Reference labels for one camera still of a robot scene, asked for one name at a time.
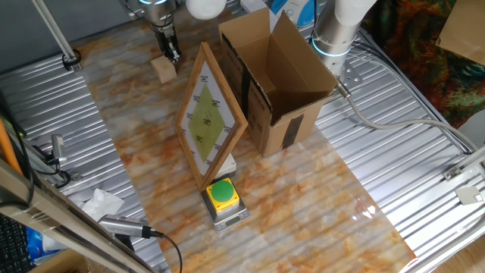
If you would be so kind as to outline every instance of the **picture frame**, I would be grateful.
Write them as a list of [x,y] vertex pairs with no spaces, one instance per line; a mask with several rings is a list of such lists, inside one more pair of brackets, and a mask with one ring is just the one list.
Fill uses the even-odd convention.
[[199,191],[203,192],[248,126],[206,42],[200,46],[174,126]]

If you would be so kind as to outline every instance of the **wooden block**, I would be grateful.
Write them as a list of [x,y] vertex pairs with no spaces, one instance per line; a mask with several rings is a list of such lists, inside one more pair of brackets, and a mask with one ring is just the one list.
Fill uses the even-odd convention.
[[158,79],[161,83],[166,83],[177,77],[174,64],[165,56],[151,61],[153,68],[157,71]]

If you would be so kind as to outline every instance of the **metal grating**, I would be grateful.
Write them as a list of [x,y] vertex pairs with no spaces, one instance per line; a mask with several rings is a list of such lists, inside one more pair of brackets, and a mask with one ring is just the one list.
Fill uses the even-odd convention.
[[[64,136],[67,163],[61,169],[82,177],[63,188],[64,195],[85,202],[99,188],[124,200],[118,215],[146,220],[83,76],[66,71],[60,55],[1,75],[0,89],[30,145],[50,152],[51,135]],[[155,238],[133,238],[132,243],[150,266],[167,270]]]
[[[324,4],[325,1],[320,1],[321,8]],[[236,16],[246,13],[239,0],[228,1],[228,5]],[[310,25],[300,28],[300,32],[309,39],[312,29]],[[357,40],[368,41],[377,48],[365,31],[359,33]],[[353,51],[362,58],[367,53]],[[352,97],[371,121],[388,124],[428,118],[446,122],[407,79],[398,80],[382,65],[351,56],[348,61],[363,79],[360,86],[351,90]],[[453,183],[443,177],[465,155],[455,137],[441,129],[420,124],[373,130],[361,126],[350,105],[340,96],[322,107],[315,124],[419,258],[443,250],[449,241],[485,215],[485,204],[463,206],[455,194],[460,187],[476,186],[485,196],[482,168]],[[484,232],[482,227],[460,245],[446,246],[447,255],[432,261],[428,269],[444,262]]]

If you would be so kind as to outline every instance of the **wooden frame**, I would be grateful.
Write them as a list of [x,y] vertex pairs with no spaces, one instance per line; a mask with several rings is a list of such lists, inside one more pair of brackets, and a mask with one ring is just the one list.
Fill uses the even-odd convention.
[[[211,164],[211,166],[205,173],[205,176],[202,178],[199,167],[196,164],[196,160],[192,156],[192,151],[189,147],[189,143],[187,142],[186,135],[183,133],[182,121],[186,115],[186,110],[189,106],[190,99],[192,98],[192,94],[194,93],[194,89],[199,80],[199,75],[202,71],[204,62],[206,62],[209,66],[211,73],[217,83],[217,86],[221,90],[222,95],[230,109],[230,112],[234,117],[235,124],[229,135],[227,136],[226,140],[224,141],[221,149],[217,153],[214,159],[214,163]],[[221,169],[224,160],[226,160],[227,156],[230,154],[247,126],[248,122],[246,121],[243,111],[241,110],[239,104],[236,101],[236,98],[234,97],[233,91],[229,87],[229,83],[227,83],[226,78],[222,74],[222,70],[219,68],[219,64],[217,64],[217,61],[212,54],[212,51],[209,48],[208,44],[206,42],[203,42],[200,46],[199,53],[197,54],[196,62],[194,63],[192,73],[190,74],[185,96],[182,99],[179,110],[177,112],[177,116],[175,118],[175,131],[177,132],[180,144],[183,148],[183,152],[185,153],[187,161],[189,162],[190,169],[192,170],[194,178],[196,179],[196,183],[199,187],[200,192],[203,192],[205,188],[214,180],[214,177]]]

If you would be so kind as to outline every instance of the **cardboard box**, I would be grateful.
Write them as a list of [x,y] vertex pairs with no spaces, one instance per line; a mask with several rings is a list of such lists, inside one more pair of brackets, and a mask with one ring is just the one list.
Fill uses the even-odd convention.
[[269,9],[219,25],[224,76],[263,156],[306,139],[337,81],[283,14]]
[[72,249],[66,249],[30,271],[30,273],[44,272],[108,273],[108,269]]
[[484,0],[458,0],[436,45],[485,65]]

